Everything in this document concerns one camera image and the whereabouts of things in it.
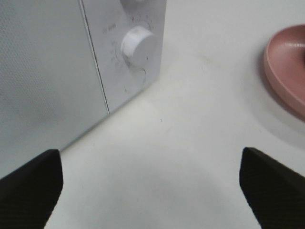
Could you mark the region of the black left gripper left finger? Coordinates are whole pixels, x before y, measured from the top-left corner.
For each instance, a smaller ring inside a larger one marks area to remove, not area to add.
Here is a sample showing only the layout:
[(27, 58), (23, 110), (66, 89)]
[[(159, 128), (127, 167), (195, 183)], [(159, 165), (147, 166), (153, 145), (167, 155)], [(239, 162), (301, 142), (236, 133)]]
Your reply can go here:
[(47, 150), (0, 180), (0, 227), (44, 228), (62, 188), (60, 152)]

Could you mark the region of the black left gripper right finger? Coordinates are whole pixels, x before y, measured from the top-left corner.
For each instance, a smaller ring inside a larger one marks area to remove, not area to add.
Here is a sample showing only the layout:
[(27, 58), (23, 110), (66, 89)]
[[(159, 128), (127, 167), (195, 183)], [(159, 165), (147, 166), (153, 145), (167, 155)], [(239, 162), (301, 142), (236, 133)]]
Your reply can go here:
[(239, 184), (263, 229), (305, 227), (305, 178), (264, 152), (242, 151)]

